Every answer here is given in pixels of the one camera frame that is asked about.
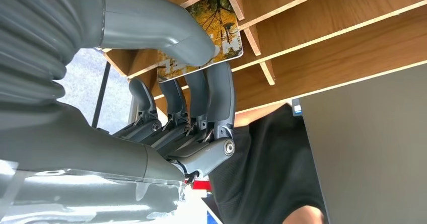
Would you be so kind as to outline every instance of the gray robotic arm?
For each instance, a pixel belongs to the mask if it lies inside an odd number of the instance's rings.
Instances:
[[[174,159],[182,168],[200,170],[194,160],[203,158],[209,149],[218,149],[214,146],[224,148],[214,143],[230,142],[232,118],[227,115],[227,123],[220,121],[212,128],[212,118],[197,113],[192,121],[206,121],[213,134],[199,131],[188,138],[193,139],[188,145],[178,146],[181,152],[167,151],[163,158],[155,148],[135,143],[144,143],[143,139],[151,135],[140,135],[142,126],[158,124],[150,106],[141,108],[147,118],[111,136],[91,128],[78,109],[56,101],[64,89],[53,80],[64,77],[65,66],[80,48],[156,48],[188,65],[208,62],[214,54],[213,43],[177,5],[165,0],[1,0],[0,38],[0,159],[19,163],[19,169],[38,172],[69,168],[184,181],[182,169],[167,159]],[[234,115],[234,102],[229,109]],[[150,129],[151,133],[159,130]],[[186,131],[183,128],[179,134],[170,134],[173,136],[168,141],[176,142]],[[137,140],[117,137],[123,135]],[[203,144],[195,150],[194,144],[200,142]],[[203,174],[216,165],[205,165]],[[152,201],[162,206],[156,196]]]

